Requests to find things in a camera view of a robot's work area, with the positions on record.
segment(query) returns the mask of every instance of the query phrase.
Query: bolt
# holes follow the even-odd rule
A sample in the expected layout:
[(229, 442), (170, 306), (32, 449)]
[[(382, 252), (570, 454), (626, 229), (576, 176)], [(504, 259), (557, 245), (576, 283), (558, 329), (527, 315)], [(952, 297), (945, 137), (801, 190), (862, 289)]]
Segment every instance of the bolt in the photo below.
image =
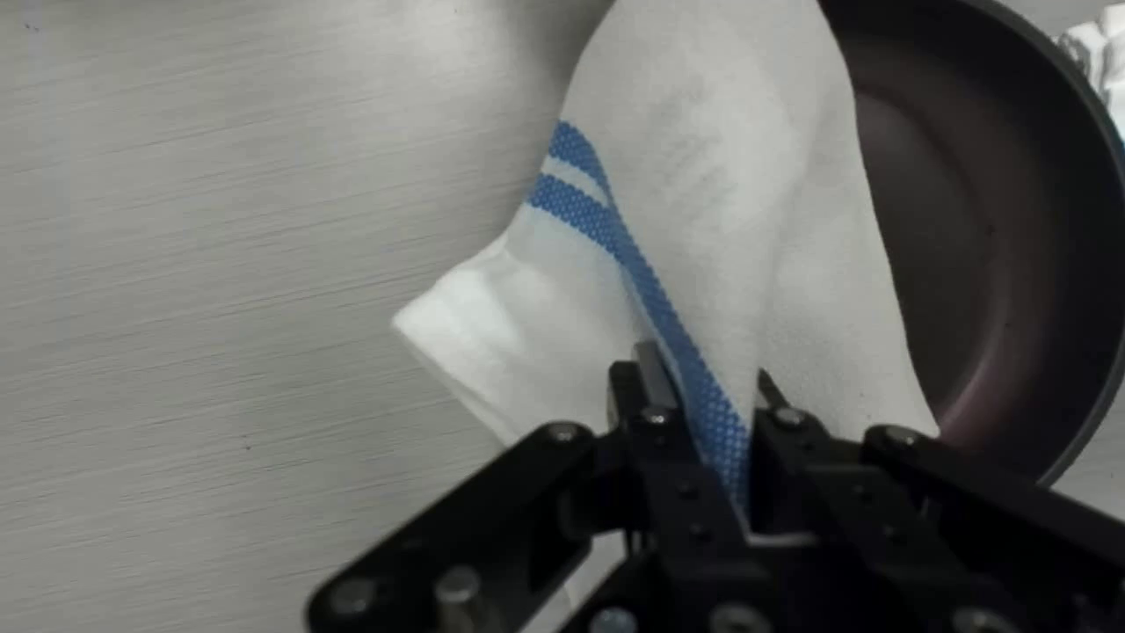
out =
[(890, 442), (899, 442), (899, 446), (920, 446), (920, 442), (925, 442), (920, 433), (903, 429), (903, 427), (882, 427), (882, 435), (887, 435)]
[(775, 622), (754, 605), (718, 605), (712, 611), (712, 633), (775, 633)]
[(638, 619), (631, 610), (603, 610), (590, 619), (590, 633), (638, 633)]
[(670, 427), (670, 407), (645, 407), (645, 422)]
[(379, 601), (379, 585), (370, 576), (345, 576), (332, 595), (329, 610), (338, 619), (358, 619)]
[(797, 407), (779, 407), (775, 415), (781, 427), (801, 429), (804, 415)]
[(1012, 619), (992, 610), (957, 610), (952, 611), (952, 631), (957, 633), (1019, 633)]
[(441, 633), (474, 633), (483, 576), (470, 568), (454, 568), (432, 585)]
[(576, 422), (552, 422), (552, 427), (548, 427), (548, 435), (552, 435), (557, 442), (575, 442), (580, 433), (583, 433), (583, 429), (580, 429)]

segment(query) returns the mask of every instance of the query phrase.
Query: white towel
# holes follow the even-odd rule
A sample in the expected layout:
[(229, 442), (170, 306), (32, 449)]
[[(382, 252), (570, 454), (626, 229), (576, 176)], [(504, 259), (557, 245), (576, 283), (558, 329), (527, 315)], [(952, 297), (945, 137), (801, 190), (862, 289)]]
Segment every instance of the white towel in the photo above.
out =
[(1111, 5), (1098, 20), (1071, 25), (1057, 46), (1083, 67), (1089, 87), (1105, 100), (1120, 133), (1125, 130), (1125, 5)]
[(841, 435), (936, 433), (815, 0), (620, 0), (510, 229), (394, 329), (504, 441), (603, 429), (658, 338), (734, 492), (760, 371)]

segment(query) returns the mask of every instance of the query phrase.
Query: white fabric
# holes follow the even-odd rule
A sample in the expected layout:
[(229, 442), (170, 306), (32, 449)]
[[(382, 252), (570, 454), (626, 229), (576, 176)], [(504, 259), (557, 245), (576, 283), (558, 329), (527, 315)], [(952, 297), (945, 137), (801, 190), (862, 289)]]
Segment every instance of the white fabric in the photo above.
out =
[[(620, 0), (558, 121), (593, 142), (626, 229), (742, 419), (771, 371), (845, 435), (890, 419), (936, 429), (815, 0)], [(610, 198), (570, 161), (541, 174)], [(394, 329), (504, 441), (548, 419), (603, 429), (610, 363), (655, 333), (621, 269), (531, 203)]]
[(1067, 30), (1057, 40), (1061, 40), (1061, 46), (1068, 46), (1079, 58), (1095, 91), (1101, 91), (1101, 82), (1105, 82), (1105, 25), (1083, 20), (1083, 25)]

